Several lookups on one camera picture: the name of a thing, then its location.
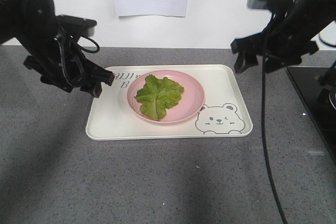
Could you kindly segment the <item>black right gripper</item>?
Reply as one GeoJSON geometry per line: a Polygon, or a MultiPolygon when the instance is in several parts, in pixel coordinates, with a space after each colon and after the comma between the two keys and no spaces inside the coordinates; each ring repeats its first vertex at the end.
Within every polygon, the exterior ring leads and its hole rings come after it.
{"type": "Polygon", "coordinates": [[[235,38],[231,43],[232,53],[238,53],[234,64],[236,73],[243,73],[248,68],[258,65],[256,54],[266,58],[265,72],[272,73],[287,66],[299,65],[301,57],[318,51],[316,42],[294,33],[272,31],[266,34],[235,38]]]}

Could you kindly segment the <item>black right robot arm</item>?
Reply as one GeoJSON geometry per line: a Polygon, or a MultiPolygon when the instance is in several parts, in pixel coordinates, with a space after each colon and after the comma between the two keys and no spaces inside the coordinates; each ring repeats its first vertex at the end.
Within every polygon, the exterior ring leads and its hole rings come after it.
{"type": "Polygon", "coordinates": [[[312,38],[335,21],[335,0],[248,0],[247,7],[268,10],[271,19],[261,32],[231,43],[236,73],[256,66],[257,56],[265,58],[266,73],[301,64],[319,49],[312,38]]]}

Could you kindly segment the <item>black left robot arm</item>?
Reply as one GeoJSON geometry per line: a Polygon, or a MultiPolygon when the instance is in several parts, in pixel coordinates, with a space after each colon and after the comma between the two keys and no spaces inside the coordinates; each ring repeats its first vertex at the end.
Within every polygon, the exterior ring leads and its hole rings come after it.
{"type": "Polygon", "coordinates": [[[97,98],[114,74],[88,60],[80,38],[91,40],[97,22],[56,15],[53,0],[1,0],[1,43],[16,38],[30,53],[24,66],[41,82],[66,92],[79,88],[97,98]]]}

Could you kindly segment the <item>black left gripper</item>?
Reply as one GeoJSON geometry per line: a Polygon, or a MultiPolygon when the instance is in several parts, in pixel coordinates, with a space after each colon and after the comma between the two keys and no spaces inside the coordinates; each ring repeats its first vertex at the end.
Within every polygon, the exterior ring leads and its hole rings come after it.
{"type": "MultiPolygon", "coordinates": [[[[56,86],[68,93],[75,87],[71,86],[66,78],[62,68],[56,65],[57,76],[53,77],[33,56],[27,56],[24,61],[24,66],[29,70],[37,71],[41,76],[40,80],[44,84],[56,86]]],[[[101,82],[111,86],[114,81],[113,72],[106,70],[92,61],[86,61],[86,75],[87,81],[80,86],[80,91],[90,94],[94,98],[99,98],[102,92],[101,82]]]]}

